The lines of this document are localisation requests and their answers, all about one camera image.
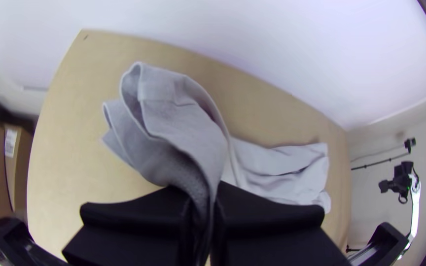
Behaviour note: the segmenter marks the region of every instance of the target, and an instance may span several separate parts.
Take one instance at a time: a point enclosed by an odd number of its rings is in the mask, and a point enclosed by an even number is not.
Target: wooden table
[[[102,102],[118,98],[121,75],[136,61],[181,72],[216,102],[230,133],[262,145],[328,143],[326,189],[332,199],[323,229],[343,248],[351,211],[345,132],[295,97],[232,67],[163,43],[82,30],[52,81],[39,117],[28,177],[28,222],[34,240],[62,258],[82,226],[87,201],[118,202],[159,187],[110,152]]]

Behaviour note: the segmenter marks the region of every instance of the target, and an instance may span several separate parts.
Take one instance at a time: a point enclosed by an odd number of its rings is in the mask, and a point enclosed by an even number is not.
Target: label
[[[13,158],[16,146],[17,131],[12,129],[6,130],[6,140],[4,142],[4,155]]]

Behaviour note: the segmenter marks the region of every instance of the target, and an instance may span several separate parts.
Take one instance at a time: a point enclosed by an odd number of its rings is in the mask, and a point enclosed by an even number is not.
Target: fabric fold
[[[124,73],[119,90],[120,100],[103,104],[109,131],[102,140],[148,181],[192,198],[196,265],[208,256],[220,180],[278,203],[330,211],[325,143],[268,149],[233,138],[202,86],[141,62]]]

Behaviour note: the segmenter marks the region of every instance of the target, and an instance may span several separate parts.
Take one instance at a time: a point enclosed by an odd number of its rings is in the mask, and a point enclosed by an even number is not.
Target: gray towel
[[[196,224],[204,229],[195,244],[197,264],[204,264],[228,152],[227,132],[217,125],[223,124],[217,107],[189,77],[143,63],[123,75],[120,94],[121,100],[103,105],[110,127],[103,141],[150,182],[189,194]]]

